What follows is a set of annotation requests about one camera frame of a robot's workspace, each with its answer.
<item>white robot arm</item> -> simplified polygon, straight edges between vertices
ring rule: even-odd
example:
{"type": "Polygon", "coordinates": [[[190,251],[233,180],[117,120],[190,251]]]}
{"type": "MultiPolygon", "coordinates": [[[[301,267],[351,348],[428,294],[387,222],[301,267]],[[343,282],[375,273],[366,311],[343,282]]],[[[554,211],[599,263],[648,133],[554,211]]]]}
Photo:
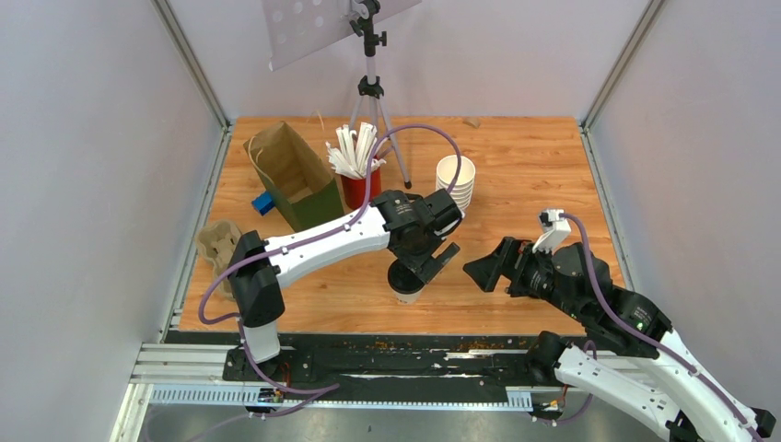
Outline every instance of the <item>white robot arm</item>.
{"type": "Polygon", "coordinates": [[[769,437],[775,417],[726,393],[697,362],[670,320],[653,302],[614,285],[607,263],[593,255],[587,258],[582,243],[553,253],[570,233],[566,217],[572,216],[564,216],[557,209],[543,211],[543,234],[536,242],[505,237],[491,255],[467,263],[464,271],[483,291],[493,291],[499,276],[504,275],[510,280],[507,293],[512,297],[537,297],[559,308],[580,322],[600,349],[625,357],[656,385],[651,388],[639,384],[547,331],[540,334],[527,354],[527,367],[535,377],[539,381],[555,378],[593,393],[665,440],[751,442],[769,437]],[[603,299],[587,275],[586,259],[591,259],[603,299]],[[622,327],[612,320],[602,302],[626,325],[622,327]],[[638,339],[638,335],[649,339],[638,339]],[[694,371],[666,350],[660,350],[665,348],[680,355],[694,371]]]}
{"type": "Polygon", "coordinates": [[[445,190],[427,197],[400,191],[377,196],[359,220],[358,211],[283,237],[262,240],[257,231],[241,236],[230,265],[266,250],[280,250],[268,258],[245,265],[228,277],[248,346],[255,362],[279,354],[276,321],[285,312],[282,289],[322,267],[374,250],[390,250],[396,261],[388,282],[400,297],[420,291],[459,251],[451,243],[436,258],[433,253],[462,220],[463,213],[445,190]],[[344,229],[334,235],[335,227],[344,229]],[[305,240],[294,249],[287,245],[305,240]]]}

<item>stack of paper cups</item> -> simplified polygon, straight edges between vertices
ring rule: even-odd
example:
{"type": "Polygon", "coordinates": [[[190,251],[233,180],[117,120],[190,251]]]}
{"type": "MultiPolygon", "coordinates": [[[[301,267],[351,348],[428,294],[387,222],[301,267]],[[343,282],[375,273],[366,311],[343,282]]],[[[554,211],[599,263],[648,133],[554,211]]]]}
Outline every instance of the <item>stack of paper cups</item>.
{"type": "MultiPolygon", "coordinates": [[[[439,164],[437,164],[437,190],[448,188],[456,174],[457,165],[458,159],[455,155],[439,160],[439,164]]],[[[466,211],[466,207],[472,200],[475,172],[474,163],[467,157],[461,156],[459,179],[456,181],[453,190],[450,191],[450,197],[453,198],[453,201],[456,202],[462,212],[466,211]]]]}

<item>white wall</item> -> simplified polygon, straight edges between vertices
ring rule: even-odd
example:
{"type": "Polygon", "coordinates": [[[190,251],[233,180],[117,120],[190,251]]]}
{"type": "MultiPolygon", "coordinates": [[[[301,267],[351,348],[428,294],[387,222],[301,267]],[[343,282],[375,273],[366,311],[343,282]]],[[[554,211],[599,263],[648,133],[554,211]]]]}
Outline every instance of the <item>white wall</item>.
{"type": "MultiPolygon", "coordinates": [[[[171,3],[231,118],[350,113],[366,73],[357,36],[272,73],[260,0],[171,3]]],[[[646,3],[424,0],[377,26],[390,112],[583,117],[646,3]]]]}
{"type": "Polygon", "coordinates": [[[594,130],[636,288],[781,417],[781,3],[670,0],[594,130]]]}
{"type": "Polygon", "coordinates": [[[0,439],[107,440],[218,128],[148,1],[2,2],[0,60],[0,439]]]}

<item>wooden table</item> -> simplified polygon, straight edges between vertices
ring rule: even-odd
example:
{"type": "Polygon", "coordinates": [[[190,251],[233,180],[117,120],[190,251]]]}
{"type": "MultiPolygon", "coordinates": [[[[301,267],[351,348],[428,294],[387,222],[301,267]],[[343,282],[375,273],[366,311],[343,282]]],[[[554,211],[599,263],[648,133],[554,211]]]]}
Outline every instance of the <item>wooden table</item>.
{"type": "MultiPolygon", "coordinates": [[[[227,152],[209,222],[235,221],[242,232],[253,229],[262,238],[287,235],[292,229],[272,211],[260,216],[250,202],[263,191],[243,143],[266,126],[285,120],[325,157],[324,141],[338,145],[334,129],[346,118],[241,118],[227,152]]],[[[494,293],[481,292],[461,269],[465,262],[490,253],[504,236],[537,238],[537,214],[562,207],[579,216],[589,230],[594,253],[611,266],[613,279],[623,282],[613,251],[589,163],[572,118],[482,118],[474,129],[454,117],[395,118],[395,124],[424,122],[455,138],[463,155],[477,168],[474,195],[460,227],[449,237],[460,252],[412,305],[394,297],[386,275],[393,255],[376,251],[338,262],[302,278],[283,293],[286,313],[280,332],[537,334],[548,330],[582,334],[580,325],[545,302],[510,298],[502,279],[494,293]]],[[[437,162],[452,149],[441,136],[424,130],[399,133],[399,143],[413,188],[434,190],[437,162]]],[[[382,188],[403,189],[393,154],[382,169],[382,188]]],[[[578,241],[574,233],[567,243],[578,241]]],[[[192,273],[180,329],[236,330],[236,322],[204,326],[198,302],[212,280],[211,268],[198,259],[192,273]]],[[[236,311],[236,305],[215,294],[208,317],[236,311]]]]}

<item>brown paper bag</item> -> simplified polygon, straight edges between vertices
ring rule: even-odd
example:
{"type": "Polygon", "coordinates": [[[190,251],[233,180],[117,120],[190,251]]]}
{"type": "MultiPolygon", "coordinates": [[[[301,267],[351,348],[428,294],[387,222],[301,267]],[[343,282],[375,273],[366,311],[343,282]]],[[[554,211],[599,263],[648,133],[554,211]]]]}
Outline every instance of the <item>brown paper bag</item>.
{"type": "Polygon", "coordinates": [[[331,171],[286,122],[279,122],[244,143],[274,206],[300,232],[344,215],[331,171]]]}

